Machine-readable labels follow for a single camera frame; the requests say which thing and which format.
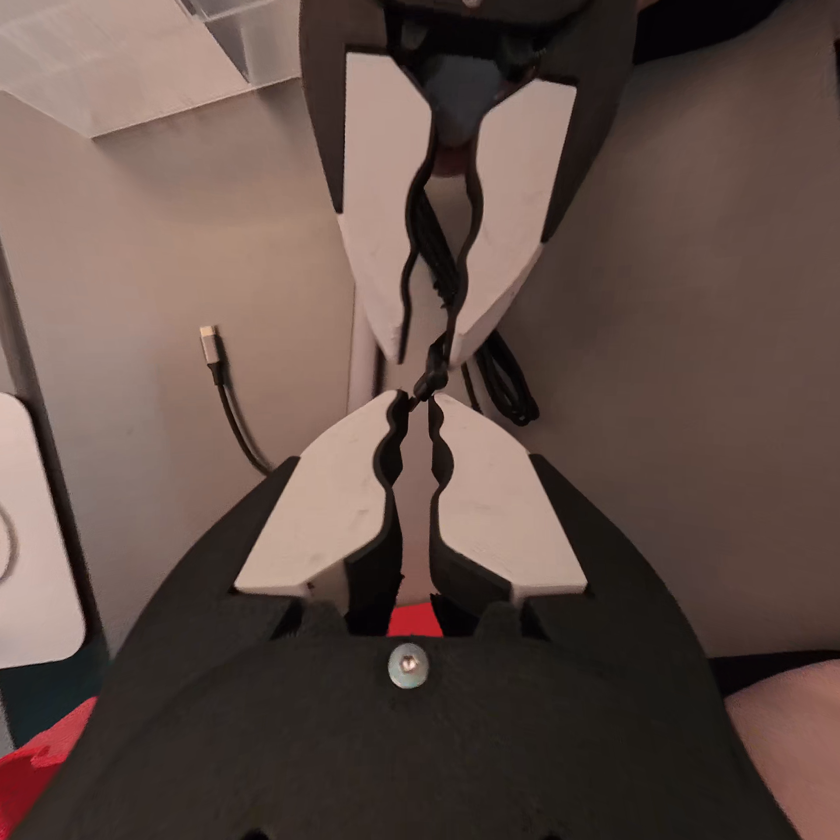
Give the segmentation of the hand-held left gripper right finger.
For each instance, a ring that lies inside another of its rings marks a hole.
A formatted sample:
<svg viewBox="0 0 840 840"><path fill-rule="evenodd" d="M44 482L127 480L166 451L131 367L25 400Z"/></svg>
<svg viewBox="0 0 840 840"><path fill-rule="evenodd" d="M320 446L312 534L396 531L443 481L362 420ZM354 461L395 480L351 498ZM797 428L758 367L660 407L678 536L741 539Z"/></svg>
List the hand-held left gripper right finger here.
<svg viewBox="0 0 840 840"><path fill-rule="evenodd" d="M496 603L583 594L585 573L529 451L447 394L430 400L429 437L437 593L476 620Z"/></svg>

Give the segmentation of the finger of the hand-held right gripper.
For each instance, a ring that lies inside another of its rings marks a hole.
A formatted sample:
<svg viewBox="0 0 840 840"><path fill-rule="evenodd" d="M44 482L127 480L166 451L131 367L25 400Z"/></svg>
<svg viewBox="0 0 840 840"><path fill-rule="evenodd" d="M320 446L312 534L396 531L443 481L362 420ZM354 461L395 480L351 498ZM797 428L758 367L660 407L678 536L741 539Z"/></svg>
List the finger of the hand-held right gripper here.
<svg viewBox="0 0 840 840"><path fill-rule="evenodd" d="M394 59L348 53L339 228L374 338L394 364L404 359L411 318L404 293L417 258L409 198L432 141L432 109Z"/></svg>
<svg viewBox="0 0 840 840"><path fill-rule="evenodd" d="M475 169L479 222L465 253L466 293L455 319L455 365L485 342L543 251L543 230L576 87L532 80L481 121Z"/></svg>

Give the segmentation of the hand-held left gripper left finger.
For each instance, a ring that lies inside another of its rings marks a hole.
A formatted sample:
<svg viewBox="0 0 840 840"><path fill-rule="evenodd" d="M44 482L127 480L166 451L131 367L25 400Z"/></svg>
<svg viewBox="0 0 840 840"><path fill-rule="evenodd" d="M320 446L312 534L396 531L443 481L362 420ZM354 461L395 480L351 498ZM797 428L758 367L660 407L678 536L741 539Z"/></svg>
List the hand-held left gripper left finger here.
<svg viewBox="0 0 840 840"><path fill-rule="evenodd" d="M299 456L234 582L242 595L335 606L351 632L387 632L403 581L394 484L408 394L384 392Z"/></svg>

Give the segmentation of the clear plastic bin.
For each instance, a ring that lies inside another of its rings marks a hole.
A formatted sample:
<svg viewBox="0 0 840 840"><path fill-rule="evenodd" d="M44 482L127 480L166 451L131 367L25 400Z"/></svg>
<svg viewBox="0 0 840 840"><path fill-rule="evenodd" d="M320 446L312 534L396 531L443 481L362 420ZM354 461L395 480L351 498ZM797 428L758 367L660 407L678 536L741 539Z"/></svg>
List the clear plastic bin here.
<svg viewBox="0 0 840 840"><path fill-rule="evenodd" d="M299 77L299 1L2 1L1 89L89 139Z"/></svg>

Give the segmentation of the red plastic bin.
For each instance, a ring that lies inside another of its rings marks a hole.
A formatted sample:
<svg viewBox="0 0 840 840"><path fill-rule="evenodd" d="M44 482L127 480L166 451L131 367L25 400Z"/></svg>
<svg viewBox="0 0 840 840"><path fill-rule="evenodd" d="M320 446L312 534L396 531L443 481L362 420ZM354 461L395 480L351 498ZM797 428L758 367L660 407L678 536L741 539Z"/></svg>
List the red plastic bin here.
<svg viewBox="0 0 840 840"><path fill-rule="evenodd" d="M430 602L395 609L387 635L398 631L412 636L441 637L442 629ZM10 838L15 828L44 793L88 724L97 697L82 693L83 701L49 728L43 728L1 759L1 838Z"/></svg>

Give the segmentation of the white monitor stand base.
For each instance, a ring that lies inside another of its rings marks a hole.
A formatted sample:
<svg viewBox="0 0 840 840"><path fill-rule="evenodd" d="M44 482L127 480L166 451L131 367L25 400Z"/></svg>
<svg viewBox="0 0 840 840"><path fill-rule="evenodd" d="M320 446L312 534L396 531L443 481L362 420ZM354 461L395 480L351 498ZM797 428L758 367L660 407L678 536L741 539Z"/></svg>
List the white monitor stand base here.
<svg viewBox="0 0 840 840"><path fill-rule="evenodd" d="M87 626L31 417L1 394L1 668L74 655Z"/></svg>

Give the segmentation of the black desk mat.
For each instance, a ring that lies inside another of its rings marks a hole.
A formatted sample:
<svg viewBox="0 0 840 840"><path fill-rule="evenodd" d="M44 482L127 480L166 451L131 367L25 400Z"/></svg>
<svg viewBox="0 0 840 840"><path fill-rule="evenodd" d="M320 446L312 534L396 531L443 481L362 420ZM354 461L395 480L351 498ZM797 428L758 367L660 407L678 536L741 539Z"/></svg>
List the black desk mat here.
<svg viewBox="0 0 840 840"><path fill-rule="evenodd" d="M14 748L96 697L108 666L108 645L99 634L66 659L3 669L2 708Z"/></svg>

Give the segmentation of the person's bare leg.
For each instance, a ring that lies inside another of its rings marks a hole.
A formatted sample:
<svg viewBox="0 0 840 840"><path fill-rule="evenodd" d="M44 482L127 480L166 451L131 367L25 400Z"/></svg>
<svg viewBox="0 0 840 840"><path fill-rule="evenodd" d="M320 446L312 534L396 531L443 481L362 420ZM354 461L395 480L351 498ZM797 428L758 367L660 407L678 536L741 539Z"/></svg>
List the person's bare leg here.
<svg viewBox="0 0 840 840"><path fill-rule="evenodd" d="M804 839L839 838L839 663L803 666L726 699L730 720Z"/></svg>

